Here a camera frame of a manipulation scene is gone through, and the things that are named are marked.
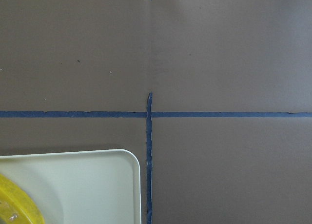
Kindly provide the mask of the yellow banana basket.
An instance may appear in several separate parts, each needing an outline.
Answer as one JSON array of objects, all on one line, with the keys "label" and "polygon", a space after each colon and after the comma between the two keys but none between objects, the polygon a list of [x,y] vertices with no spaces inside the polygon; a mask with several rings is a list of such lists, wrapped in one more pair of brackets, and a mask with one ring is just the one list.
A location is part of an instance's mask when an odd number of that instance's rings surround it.
[{"label": "yellow banana basket", "polygon": [[0,176],[0,222],[2,224],[44,224],[34,201],[18,185]]}]

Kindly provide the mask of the white bear print tray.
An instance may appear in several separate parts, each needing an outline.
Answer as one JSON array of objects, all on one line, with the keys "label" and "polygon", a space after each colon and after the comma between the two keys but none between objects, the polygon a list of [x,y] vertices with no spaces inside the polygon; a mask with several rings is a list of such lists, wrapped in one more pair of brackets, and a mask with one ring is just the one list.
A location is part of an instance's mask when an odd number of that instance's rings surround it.
[{"label": "white bear print tray", "polygon": [[124,149],[2,156],[48,224],[141,223],[140,165]]}]

